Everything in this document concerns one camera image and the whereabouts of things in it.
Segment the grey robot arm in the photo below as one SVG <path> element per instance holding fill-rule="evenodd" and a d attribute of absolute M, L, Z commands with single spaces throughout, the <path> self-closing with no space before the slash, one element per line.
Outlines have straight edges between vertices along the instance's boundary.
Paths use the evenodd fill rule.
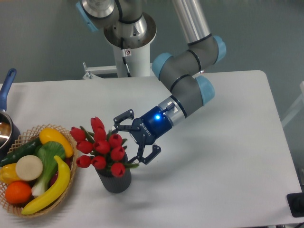
<path fill-rule="evenodd" d="M 143 12 L 140 0 L 79 0 L 76 8 L 91 31 L 102 30 L 112 45 L 118 77 L 148 76 L 163 83 L 170 97 L 139 118 L 132 110 L 114 119 L 112 131 L 128 132 L 138 144 L 134 160 L 148 164 L 161 149 L 155 141 L 179 122 L 206 105 L 215 95 L 211 82 L 201 75 L 226 54 L 223 40 L 212 35 L 197 0 L 175 0 L 174 9 L 188 49 L 150 60 L 156 25 Z"/>

